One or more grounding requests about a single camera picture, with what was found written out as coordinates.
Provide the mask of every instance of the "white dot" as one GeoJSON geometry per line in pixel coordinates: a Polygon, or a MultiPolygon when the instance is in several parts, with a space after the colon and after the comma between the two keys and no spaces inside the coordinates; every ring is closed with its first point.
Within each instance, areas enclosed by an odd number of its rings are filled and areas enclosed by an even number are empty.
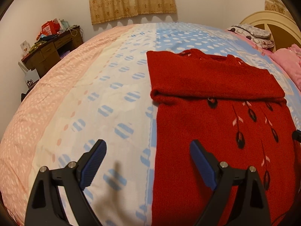
{"type": "Polygon", "coordinates": [[[175,53],[175,52],[174,52],[173,50],[171,50],[170,48],[167,48],[166,51],[175,53]]]}

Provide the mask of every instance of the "blue gripper pad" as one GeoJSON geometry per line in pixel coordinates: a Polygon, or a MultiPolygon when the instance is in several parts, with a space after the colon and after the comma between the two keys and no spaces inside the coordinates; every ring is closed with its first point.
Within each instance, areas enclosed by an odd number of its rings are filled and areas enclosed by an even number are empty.
{"type": "Polygon", "coordinates": [[[215,171],[205,158],[195,140],[190,143],[190,155],[199,170],[205,185],[214,191],[217,187],[215,171]]]}
{"type": "Polygon", "coordinates": [[[106,142],[98,140],[88,153],[84,153],[79,159],[78,172],[80,174],[79,187],[84,190],[91,185],[100,164],[106,155],[106,142]]]}

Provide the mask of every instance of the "folded red sweater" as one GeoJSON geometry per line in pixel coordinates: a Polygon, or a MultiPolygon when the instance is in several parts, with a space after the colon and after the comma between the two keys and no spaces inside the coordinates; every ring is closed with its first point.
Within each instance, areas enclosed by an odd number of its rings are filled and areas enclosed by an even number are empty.
{"type": "MultiPolygon", "coordinates": [[[[300,144],[284,91],[264,69],[232,55],[147,52],[151,97],[159,103],[152,226],[192,226],[210,200],[189,153],[198,139],[231,167],[257,168],[271,220],[286,212],[300,185],[300,144]]],[[[230,215],[236,189],[219,222],[230,215]]]]}

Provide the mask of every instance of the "metal screw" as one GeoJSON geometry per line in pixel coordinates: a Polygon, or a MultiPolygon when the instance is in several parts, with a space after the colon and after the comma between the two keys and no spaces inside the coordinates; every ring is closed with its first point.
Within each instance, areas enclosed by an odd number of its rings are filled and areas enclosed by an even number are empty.
{"type": "Polygon", "coordinates": [[[73,168],[75,166],[76,166],[76,162],[75,161],[69,162],[69,164],[68,164],[68,167],[70,167],[70,168],[73,168]]]}
{"type": "Polygon", "coordinates": [[[46,170],[47,170],[47,167],[45,167],[45,166],[40,168],[40,172],[46,172],[46,170]]]}
{"type": "Polygon", "coordinates": [[[250,166],[249,170],[250,170],[251,172],[256,172],[256,167],[250,166]]]}
{"type": "Polygon", "coordinates": [[[225,162],[225,161],[222,161],[219,165],[220,165],[222,168],[228,167],[228,163],[225,162]]]}

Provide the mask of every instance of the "pink leaf design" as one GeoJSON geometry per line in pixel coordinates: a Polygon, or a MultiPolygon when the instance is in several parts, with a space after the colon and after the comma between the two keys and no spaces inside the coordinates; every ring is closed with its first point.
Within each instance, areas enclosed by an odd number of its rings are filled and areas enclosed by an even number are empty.
{"type": "Polygon", "coordinates": [[[237,118],[232,122],[232,125],[235,126],[237,124],[237,118]]]}

